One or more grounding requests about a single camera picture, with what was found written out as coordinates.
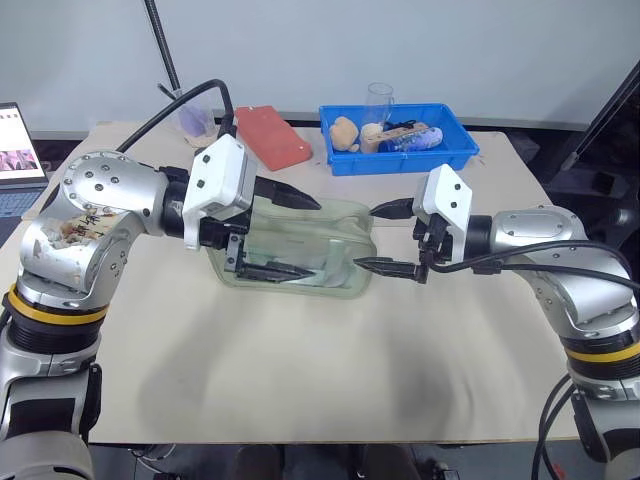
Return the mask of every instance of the plush toy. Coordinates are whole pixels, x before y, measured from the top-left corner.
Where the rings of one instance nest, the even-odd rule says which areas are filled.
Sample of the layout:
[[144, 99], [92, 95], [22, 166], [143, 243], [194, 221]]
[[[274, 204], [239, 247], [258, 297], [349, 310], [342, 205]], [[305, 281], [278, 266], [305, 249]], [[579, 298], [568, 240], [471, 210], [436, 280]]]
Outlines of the plush toy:
[[358, 127], [347, 117], [338, 117], [329, 127], [329, 136], [334, 150], [353, 151], [351, 148], [355, 139], [358, 138]]

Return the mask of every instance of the blue plastic tray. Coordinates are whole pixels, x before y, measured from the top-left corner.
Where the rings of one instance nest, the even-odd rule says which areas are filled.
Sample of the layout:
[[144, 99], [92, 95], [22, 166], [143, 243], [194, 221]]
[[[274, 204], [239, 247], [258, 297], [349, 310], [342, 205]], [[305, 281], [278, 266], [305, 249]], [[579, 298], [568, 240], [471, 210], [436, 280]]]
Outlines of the blue plastic tray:
[[451, 109], [442, 103], [397, 104], [391, 108], [390, 122], [416, 120], [442, 129], [443, 141], [424, 152], [351, 153], [333, 150], [329, 127], [345, 116], [358, 128], [362, 125], [363, 105], [325, 105], [320, 107], [322, 133], [327, 144], [327, 162], [334, 175], [371, 175], [377, 173], [428, 172], [444, 163], [454, 170], [464, 168], [480, 149], [460, 125]]

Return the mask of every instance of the red sponge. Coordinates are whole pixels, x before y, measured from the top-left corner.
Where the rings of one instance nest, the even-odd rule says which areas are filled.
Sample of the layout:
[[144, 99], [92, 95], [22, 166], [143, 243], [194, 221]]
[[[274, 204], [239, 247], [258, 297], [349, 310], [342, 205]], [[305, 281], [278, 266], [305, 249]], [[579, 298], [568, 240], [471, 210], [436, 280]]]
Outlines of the red sponge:
[[269, 170], [280, 170], [311, 158], [311, 145], [272, 106], [238, 107], [236, 118], [242, 139]]

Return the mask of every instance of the white tabletop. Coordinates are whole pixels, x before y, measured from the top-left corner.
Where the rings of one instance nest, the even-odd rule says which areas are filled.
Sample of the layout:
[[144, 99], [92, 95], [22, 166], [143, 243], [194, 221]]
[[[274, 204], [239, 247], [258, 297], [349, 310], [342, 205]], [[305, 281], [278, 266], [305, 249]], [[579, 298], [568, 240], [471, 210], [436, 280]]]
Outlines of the white tabletop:
[[[114, 148], [135, 126], [98, 125], [72, 157]], [[369, 206], [412, 196], [424, 175], [333, 177], [319, 130], [297, 131], [314, 157], [260, 174]], [[549, 203], [502, 133], [473, 137], [481, 153], [461, 176], [475, 213]], [[128, 153], [188, 168], [193, 148], [161, 125]], [[0, 249], [7, 287], [25, 218]], [[415, 261], [410, 225], [376, 220], [378, 253]], [[555, 333], [513, 273], [374, 277], [360, 298], [338, 300], [226, 287], [204, 251], [174, 238], [140, 237], [129, 260], [102, 327], [94, 442], [532, 439], [565, 373]], [[576, 436], [568, 411], [551, 436]]]

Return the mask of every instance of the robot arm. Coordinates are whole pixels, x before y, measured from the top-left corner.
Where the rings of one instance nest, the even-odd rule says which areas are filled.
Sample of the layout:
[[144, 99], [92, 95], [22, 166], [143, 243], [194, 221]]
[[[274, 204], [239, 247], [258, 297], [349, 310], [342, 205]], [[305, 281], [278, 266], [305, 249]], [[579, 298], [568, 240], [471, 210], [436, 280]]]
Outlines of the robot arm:
[[256, 177], [229, 134], [195, 157], [191, 176], [115, 151], [71, 162], [27, 229], [16, 284], [3, 298], [0, 479], [92, 478], [83, 440], [100, 413], [99, 330], [139, 235], [226, 249], [229, 269], [255, 280], [312, 274], [244, 262], [254, 194], [288, 208], [320, 208], [289, 185]]
[[[640, 323], [633, 291], [561, 273], [565, 267], [581, 268], [628, 279], [622, 257], [588, 242], [577, 216], [560, 207], [541, 205], [493, 218], [470, 215], [470, 207], [469, 187], [449, 166], [439, 167], [415, 198], [371, 211], [390, 219], [417, 217], [413, 237], [420, 263], [384, 257], [355, 262], [379, 275], [420, 283], [426, 282], [429, 270], [514, 270], [531, 286], [565, 348], [567, 368], [578, 388], [572, 397], [576, 425], [588, 454], [600, 462], [626, 462], [640, 455]], [[456, 263], [443, 265], [452, 260]], [[554, 271], [546, 271], [548, 265]]]

